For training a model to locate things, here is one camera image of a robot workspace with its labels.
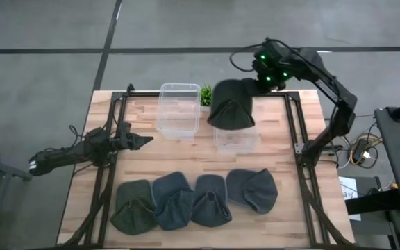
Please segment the dark green cloth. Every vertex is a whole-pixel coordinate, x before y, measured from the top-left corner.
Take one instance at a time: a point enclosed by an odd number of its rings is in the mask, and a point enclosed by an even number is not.
[[[191,219],[193,191],[181,172],[174,172],[152,183],[156,202],[155,218],[163,230],[188,225]]]
[[[151,184],[148,180],[129,181],[117,188],[115,213],[110,222],[127,235],[146,233],[157,226],[153,214]]]
[[[255,125],[251,116],[253,95],[249,86],[252,79],[228,79],[216,84],[212,90],[211,112],[208,123],[223,130],[238,130]]]
[[[232,220],[226,205],[225,179],[215,174],[205,174],[197,179],[191,220],[208,227],[221,226]]]
[[[226,177],[229,199],[250,207],[259,214],[268,213],[276,203],[277,187],[268,169],[260,172],[234,169]]]

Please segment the gray floor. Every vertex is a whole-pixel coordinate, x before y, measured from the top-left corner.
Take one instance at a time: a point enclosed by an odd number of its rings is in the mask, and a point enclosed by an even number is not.
[[[0,49],[102,48],[115,0],[0,0]],[[400,46],[400,0],[124,0],[112,47],[238,47],[270,36],[294,46]],[[358,96],[358,115],[400,105],[400,52],[322,53],[329,71]],[[250,67],[251,54],[236,57]],[[100,55],[0,55],[0,153],[28,169],[45,147],[70,144],[68,125],[84,125]],[[251,77],[227,54],[110,55],[102,90],[158,89],[162,83],[214,85]],[[313,88],[291,80],[289,89]],[[333,105],[321,96],[329,117]],[[358,118],[349,138],[373,123]],[[371,170],[348,166],[341,176],[392,178],[383,149]],[[341,162],[345,160],[341,153]],[[53,246],[72,169],[13,181],[0,223],[0,248]],[[383,237],[357,235],[383,246]]]

